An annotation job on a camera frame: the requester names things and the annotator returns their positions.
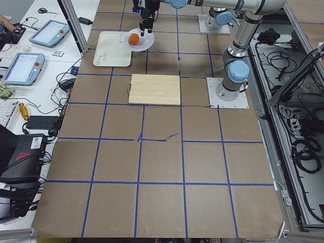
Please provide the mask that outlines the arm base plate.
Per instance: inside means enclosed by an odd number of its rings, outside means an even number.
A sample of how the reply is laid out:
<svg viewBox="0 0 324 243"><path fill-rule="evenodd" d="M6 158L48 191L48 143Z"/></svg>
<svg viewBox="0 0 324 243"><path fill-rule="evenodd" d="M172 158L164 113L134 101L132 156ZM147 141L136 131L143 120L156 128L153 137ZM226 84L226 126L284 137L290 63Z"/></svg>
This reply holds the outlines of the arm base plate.
<svg viewBox="0 0 324 243"><path fill-rule="evenodd" d="M198 15L199 30L201 34L230 35L228 23L217 22L210 15Z"/></svg>
<svg viewBox="0 0 324 243"><path fill-rule="evenodd" d="M247 95L242 84L238 91L223 87L223 78L207 77L207 88L211 108L249 109Z"/></svg>

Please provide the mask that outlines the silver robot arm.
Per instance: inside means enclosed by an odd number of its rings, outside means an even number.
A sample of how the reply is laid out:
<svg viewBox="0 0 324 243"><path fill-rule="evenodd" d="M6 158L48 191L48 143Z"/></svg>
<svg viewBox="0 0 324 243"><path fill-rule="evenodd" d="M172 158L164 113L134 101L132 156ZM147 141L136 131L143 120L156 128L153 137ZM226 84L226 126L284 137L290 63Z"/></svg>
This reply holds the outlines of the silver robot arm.
<svg viewBox="0 0 324 243"><path fill-rule="evenodd" d="M225 76L222 86L226 91L238 92L250 72L243 58L247 55L252 37L263 16L273 13L274 9L266 1L228 1L226 8L245 11L232 44L223 53Z"/></svg>
<svg viewBox="0 0 324 243"><path fill-rule="evenodd" d="M216 7L225 8L235 11L247 11L252 15L264 16L272 14L281 9L286 1L276 0L246 0L246 1L133 1L133 12L141 13L141 21L139 23L140 33L143 36L145 30L152 33L153 23L155 20L155 12L160 8L160 3L169 4L174 9L181 9L186 5L194 5L197 7Z"/></svg>

